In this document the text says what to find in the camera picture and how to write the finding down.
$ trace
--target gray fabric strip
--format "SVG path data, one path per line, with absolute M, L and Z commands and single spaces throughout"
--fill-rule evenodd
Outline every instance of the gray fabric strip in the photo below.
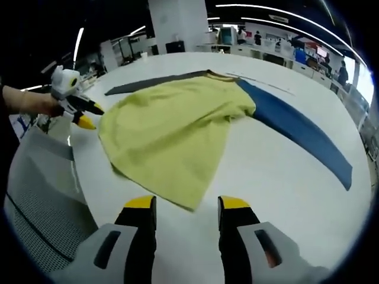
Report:
M 202 70 L 202 71 L 196 71 L 196 72 L 186 73 L 182 75 L 172 75 L 172 76 L 167 76 L 167 77 L 138 81 L 138 82 L 114 87 L 110 91 L 106 92 L 105 96 L 115 95 L 117 93 L 133 93 L 135 91 L 145 89 L 148 87 L 153 87 L 153 86 L 166 83 L 166 82 L 172 82 L 172 81 L 178 81 L 178 80 L 204 76 L 208 72 L 209 72 L 208 70 Z

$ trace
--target human arm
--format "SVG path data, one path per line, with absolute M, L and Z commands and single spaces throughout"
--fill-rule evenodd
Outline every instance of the human arm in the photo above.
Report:
M 23 92 L 4 86 L 2 96 L 9 114 L 46 114 L 55 117 L 63 113 L 57 100 L 49 93 Z

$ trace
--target chair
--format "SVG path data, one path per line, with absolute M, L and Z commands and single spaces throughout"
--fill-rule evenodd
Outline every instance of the chair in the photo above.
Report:
M 4 202 L 8 221 L 45 273 L 65 268 L 78 245 L 97 230 L 88 207 L 52 182 L 62 178 L 62 163 L 72 161 L 70 146 L 32 128 L 21 140 L 9 171 L 9 196 Z

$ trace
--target ceiling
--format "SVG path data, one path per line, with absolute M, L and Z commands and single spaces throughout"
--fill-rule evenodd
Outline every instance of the ceiling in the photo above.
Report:
M 223 22 L 241 22 L 241 17 L 270 20 L 268 14 L 289 19 L 290 26 L 320 37 L 330 44 L 340 44 L 334 37 L 296 17 L 257 8 L 217 8 L 216 4 L 254 4 L 293 12 L 311 19 L 336 33 L 346 42 L 342 17 L 333 13 L 334 24 L 321 0 L 205 0 L 209 17 Z M 2 82 L 16 88 L 48 83 L 40 71 L 54 60 L 73 53 L 78 31 L 84 33 L 78 58 L 95 52 L 101 42 L 124 36 L 146 25 L 151 26 L 147 0 L 30 0 L 11 1 L 2 9 L 3 44 L 0 53 Z

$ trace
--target white table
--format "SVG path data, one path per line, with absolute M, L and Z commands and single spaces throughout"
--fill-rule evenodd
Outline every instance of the white table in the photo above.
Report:
M 219 195 L 247 201 L 262 222 L 271 222 L 291 237 L 301 256 L 313 266 L 338 265 L 368 214 L 371 184 L 359 134 L 333 92 L 262 60 L 177 53 L 120 67 L 101 77 L 86 94 L 108 110 L 126 96 L 105 97 L 114 86 L 204 69 L 255 78 L 285 90 L 252 82 L 297 108 L 331 138 L 353 167 L 352 186 L 347 192 L 321 162 L 259 121 L 235 121 L 216 175 L 194 213 L 158 197 L 153 283 L 223 283 L 217 229 Z M 99 117 L 91 118 L 98 123 Z M 83 194 L 99 226 L 114 222 L 128 200 L 149 194 L 113 172 L 97 131 L 73 125 L 71 143 Z

